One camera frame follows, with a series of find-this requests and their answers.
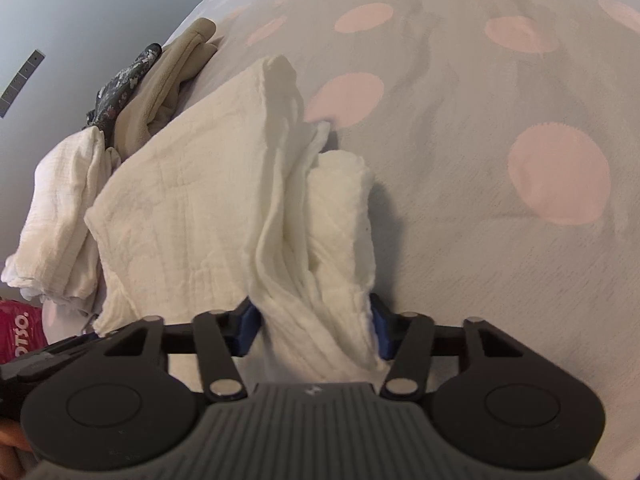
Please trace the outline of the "folded white garment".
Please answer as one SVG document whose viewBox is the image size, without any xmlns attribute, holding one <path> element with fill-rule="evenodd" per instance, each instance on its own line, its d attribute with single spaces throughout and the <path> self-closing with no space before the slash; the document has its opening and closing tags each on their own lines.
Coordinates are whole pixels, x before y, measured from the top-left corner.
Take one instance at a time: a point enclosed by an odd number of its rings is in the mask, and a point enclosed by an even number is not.
<svg viewBox="0 0 640 480">
<path fill-rule="evenodd" d="M 1 281 L 23 298 L 51 300 L 85 310 L 98 287 L 98 245 L 85 222 L 119 154 L 104 133 L 88 127 L 61 141 L 40 160 L 17 250 Z"/>
</svg>

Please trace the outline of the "white crinkled cotton garment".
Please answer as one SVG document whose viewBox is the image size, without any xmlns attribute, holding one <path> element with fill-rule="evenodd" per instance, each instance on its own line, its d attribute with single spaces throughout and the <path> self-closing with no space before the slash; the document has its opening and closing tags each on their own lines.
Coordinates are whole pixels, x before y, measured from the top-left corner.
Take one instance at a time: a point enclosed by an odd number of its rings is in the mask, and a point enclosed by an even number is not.
<svg viewBox="0 0 640 480">
<path fill-rule="evenodd" d="M 258 382 L 370 382 L 378 357 L 364 160 L 304 121 L 296 73 L 262 58 L 160 130 L 86 214 L 106 297 L 94 330 L 187 323 L 250 300 L 262 330 L 240 370 Z"/>
</svg>

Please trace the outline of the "grey wall air vent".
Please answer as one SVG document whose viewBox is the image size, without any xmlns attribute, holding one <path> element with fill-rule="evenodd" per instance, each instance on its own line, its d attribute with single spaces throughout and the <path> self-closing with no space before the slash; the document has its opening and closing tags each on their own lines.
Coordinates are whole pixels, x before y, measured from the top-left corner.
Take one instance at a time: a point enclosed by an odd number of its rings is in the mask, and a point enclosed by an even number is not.
<svg viewBox="0 0 640 480">
<path fill-rule="evenodd" d="M 35 73 L 35 70 L 42 63 L 45 57 L 46 56 L 41 51 L 35 50 L 31 55 L 29 55 L 29 58 L 23 63 L 18 72 L 10 80 L 0 96 L 1 118 L 6 117 L 6 113 L 9 111 L 11 105 L 14 103 L 17 96 L 25 87 L 30 76 Z"/>
</svg>

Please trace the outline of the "dark floral garment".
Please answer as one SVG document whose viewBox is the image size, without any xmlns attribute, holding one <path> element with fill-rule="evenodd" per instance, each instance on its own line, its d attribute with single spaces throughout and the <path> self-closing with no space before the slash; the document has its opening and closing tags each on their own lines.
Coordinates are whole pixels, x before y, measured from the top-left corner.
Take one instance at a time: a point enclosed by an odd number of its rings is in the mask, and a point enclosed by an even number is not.
<svg viewBox="0 0 640 480">
<path fill-rule="evenodd" d="M 104 134 L 114 129 L 117 116 L 127 105 L 144 76 L 162 56 L 159 44 L 149 44 L 127 67 L 120 70 L 96 92 L 94 107 L 87 113 L 87 125 L 96 126 Z"/>
</svg>

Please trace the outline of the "red printed bag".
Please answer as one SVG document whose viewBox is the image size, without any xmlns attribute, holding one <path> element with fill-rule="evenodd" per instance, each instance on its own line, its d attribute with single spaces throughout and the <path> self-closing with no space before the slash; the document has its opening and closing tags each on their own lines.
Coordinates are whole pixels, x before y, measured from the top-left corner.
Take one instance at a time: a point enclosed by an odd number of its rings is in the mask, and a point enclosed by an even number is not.
<svg viewBox="0 0 640 480">
<path fill-rule="evenodd" d="M 47 345 L 41 309 L 21 301 L 0 301 L 0 363 L 6 364 L 23 354 Z"/>
</svg>

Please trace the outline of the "polka dot bed sheet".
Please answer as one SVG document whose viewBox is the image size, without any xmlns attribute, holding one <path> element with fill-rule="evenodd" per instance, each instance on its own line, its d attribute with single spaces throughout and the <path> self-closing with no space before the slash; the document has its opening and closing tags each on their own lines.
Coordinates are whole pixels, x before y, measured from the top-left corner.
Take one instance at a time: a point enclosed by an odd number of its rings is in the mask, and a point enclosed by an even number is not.
<svg viewBox="0 0 640 480">
<path fill-rule="evenodd" d="M 360 156 L 371 290 L 476 314 L 590 385 L 596 467 L 639 472 L 639 0 L 203 0 L 176 119 L 262 58 Z"/>
</svg>

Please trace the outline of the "tan folded garment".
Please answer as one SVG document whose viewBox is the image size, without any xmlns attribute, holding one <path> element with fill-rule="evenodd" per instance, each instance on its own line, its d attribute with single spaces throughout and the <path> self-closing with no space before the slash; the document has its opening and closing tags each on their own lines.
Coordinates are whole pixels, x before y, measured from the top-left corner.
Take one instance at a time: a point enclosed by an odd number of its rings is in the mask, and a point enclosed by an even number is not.
<svg viewBox="0 0 640 480">
<path fill-rule="evenodd" d="M 139 151 L 171 121 L 181 87 L 198 76 L 217 52 L 217 47 L 209 42 L 216 29 L 213 21 L 198 18 L 163 48 L 160 58 L 116 118 L 113 146 L 121 160 Z"/>
</svg>

